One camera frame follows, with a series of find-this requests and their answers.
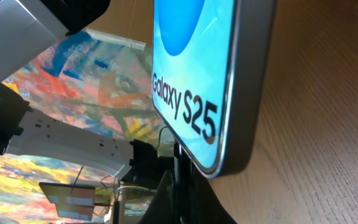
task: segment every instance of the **phone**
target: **phone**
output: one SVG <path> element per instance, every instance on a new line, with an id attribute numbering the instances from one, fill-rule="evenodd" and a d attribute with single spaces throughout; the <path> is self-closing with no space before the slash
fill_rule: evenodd
<path id="1" fill-rule="evenodd" d="M 155 0 L 152 98 L 207 178 L 250 158 L 274 0 Z"/>

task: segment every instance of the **abstract painting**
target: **abstract painting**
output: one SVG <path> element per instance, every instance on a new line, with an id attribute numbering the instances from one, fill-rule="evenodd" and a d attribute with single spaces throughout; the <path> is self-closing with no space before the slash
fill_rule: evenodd
<path id="1" fill-rule="evenodd" d="M 4 84 L 55 119 L 156 146 L 165 124 L 150 97 L 151 64 L 150 47 L 134 49 L 80 32 L 41 53 Z M 171 156 L 173 141 L 163 131 L 158 153 Z M 44 157 L 0 156 L 0 223 L 81 223 L 58 218 L 38 186 L 40 181 L 68 184 L 80 167 Z M 104 176 L 85 167 L 80 179 L 99 181 Z M 93 221 L 98 220 L 103 217 L 95 215 Z"/>

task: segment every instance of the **wood grain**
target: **wood grain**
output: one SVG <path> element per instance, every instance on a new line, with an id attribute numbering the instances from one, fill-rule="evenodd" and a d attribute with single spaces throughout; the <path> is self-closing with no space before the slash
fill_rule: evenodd
<path id="1" fill-rule="evenodd" d="M 278 0 L 252 158 L 211 185 L 238 223 L 358 223 L 358 1 Z"/>

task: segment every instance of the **wooden table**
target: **wooden table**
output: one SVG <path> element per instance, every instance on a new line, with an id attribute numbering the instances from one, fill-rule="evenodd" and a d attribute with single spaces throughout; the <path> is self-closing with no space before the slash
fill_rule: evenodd
<path id="1" fill-rule="evenodd" d="M 358 223 L 358 0 L 278 0 L 252 158 L 211 184 L 238 223 Z"/>

